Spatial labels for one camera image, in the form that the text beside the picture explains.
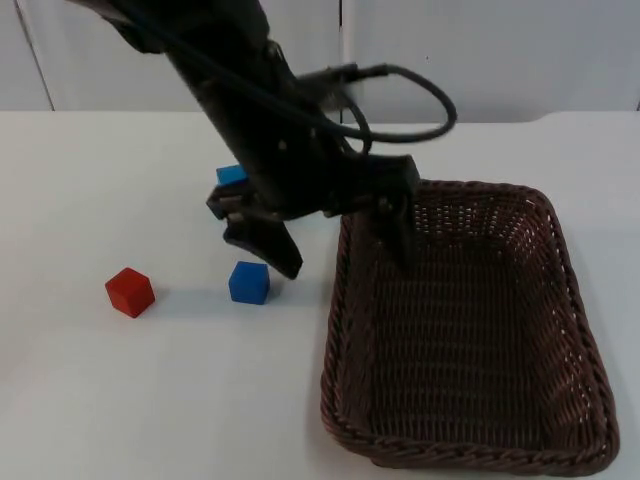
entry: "brown wicker basket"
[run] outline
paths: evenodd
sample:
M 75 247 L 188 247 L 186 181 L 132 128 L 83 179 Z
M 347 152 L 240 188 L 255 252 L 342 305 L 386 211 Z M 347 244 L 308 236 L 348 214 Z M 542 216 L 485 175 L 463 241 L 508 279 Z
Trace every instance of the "brown wicker basket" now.
M 536 190 L 423 181 L 415 263 L 361 215 L 340 234 L 322 418 L 394 468 L 588 475 L 619 449 L 613 395 L 555 212 Z

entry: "white wall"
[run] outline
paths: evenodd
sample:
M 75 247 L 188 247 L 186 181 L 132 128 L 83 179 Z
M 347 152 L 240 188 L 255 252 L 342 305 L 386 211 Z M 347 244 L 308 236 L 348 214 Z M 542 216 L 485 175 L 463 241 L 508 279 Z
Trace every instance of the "white wall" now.
M 463 121 L 635 110 L 640 101 L 638 0 L 344 2 L 346 55 L 418 70 L 452 95 Z M 439 118 L 404 80 L 358 91 L 372 121 Z
M 169 62 L 133 50 L 93 12 L 63 0 L 19 0 L 59 110 L 196 110 Z M 263 0 L 296 72 L 339 58 L 334 0 Z
M 18 1 L 57 109 L 197 109 L 165 59 L 135 52 L 92 12 L 64 0 Z M 342 0 L 342 39 L 339 0 L 261 2 L 294 71 L 341 55 L 408 66 L 453 96 L 462 121 L 640 102 L 638 0 Z M 356 91 L 371 121 L 439 118 L 403 80 Z
M 12 0 L 0 0 L 0 110 L 50 109 Z

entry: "blue cube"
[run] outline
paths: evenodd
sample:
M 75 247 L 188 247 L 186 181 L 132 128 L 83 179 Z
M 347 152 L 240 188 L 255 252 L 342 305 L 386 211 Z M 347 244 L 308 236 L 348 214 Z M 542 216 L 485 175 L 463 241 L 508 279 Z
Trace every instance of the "blue cube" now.
M 269 270 L 264 263 L 238 262 L 229 278 L 231 300 L 264 305 L 269 293 Z
M 218 185 L 229 185 L 247 178 L 247 172 L 240 165 L 218 168 L 216 174 L 218 175 Z

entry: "basket rim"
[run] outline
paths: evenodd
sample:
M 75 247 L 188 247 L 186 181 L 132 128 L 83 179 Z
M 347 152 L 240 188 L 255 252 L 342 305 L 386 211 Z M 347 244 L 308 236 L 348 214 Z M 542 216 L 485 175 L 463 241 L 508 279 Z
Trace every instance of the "basket rim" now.
M 578 325 L 577 331 L 580 334 L 582 353 L 586 355 L 588 364 L 591 367 L 587 369 L 586 375 L 589 385 L 597 387 L 603 412 L 607 418 L 606 431 L 604 435 L 599 435 L 597 441 L 594 441 L 589 448 L 531 450 L 493 447 L 486 444 L 435 442 L 414 440 L 407 437 L 379 436 L 369 430 L 351 425 L 348 418 L 338 413 L 339 398 L 335 394 L 337 367 L 340 362 L 341 329 L 339 327 L 344 313 L 344 293 L 350 275 L 349 256 L 353 230 L 353 218 L 351 216 L 343 216 L 341 220 L 339 244 L 343 245 L 344 248 L 339 249 L 337 255 L 324 371 L 321 378 L 321 413 L 325 428 L 339 443 L 355 453 L 365 456 L 371 456 L 369 453 L 376 456 L 381 454 L 388 455 L 390 459 L 399 459 L 402 456 L 402 460 L 409 461 L 408 463 L 411 463 L 412 457 L 429 454 L 430 456 L 438 457 L 437 462 L 442 465 L 473 463 L 474 466 L 485 465 L 490 468 L 491 465 L 499 462 L 500 470 L 531 473 L 531 464 L 535 463 L 536 473 L 555 474 L 571 474 L 577 469 L 580 470 L 580 474 L 596 473 L 603 470 L 615 459 L 619 450 L 619 429 L 615 415 L 615 404 L 601 356 L 589 328 L 577 277 L 570 263 L 564 235 L 551 202 L 539 190 L 508 183 L 421 180 L 421 186 L 428 186 L 442 191 L 465 190 L 485 194 L 519 192 L 531 197 L 535 205 L 545 210 L 556 232 L 553 242 L 558 251 L 558 260 L 564 270 L 564 279 L 571 300 L 571 307 L 575 314 L 575 321 Z M 607 449 L 606 454 L 601 453 L 605 449 Z

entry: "red cube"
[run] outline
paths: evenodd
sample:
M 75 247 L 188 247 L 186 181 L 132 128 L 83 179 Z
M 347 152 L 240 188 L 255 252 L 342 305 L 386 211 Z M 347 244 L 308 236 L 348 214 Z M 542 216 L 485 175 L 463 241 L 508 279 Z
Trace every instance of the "red cube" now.
M 109 280 L 105 287 L 113 308 L 132 318 L 136 318 L 156 300 L 149 278 L 129 267 Z

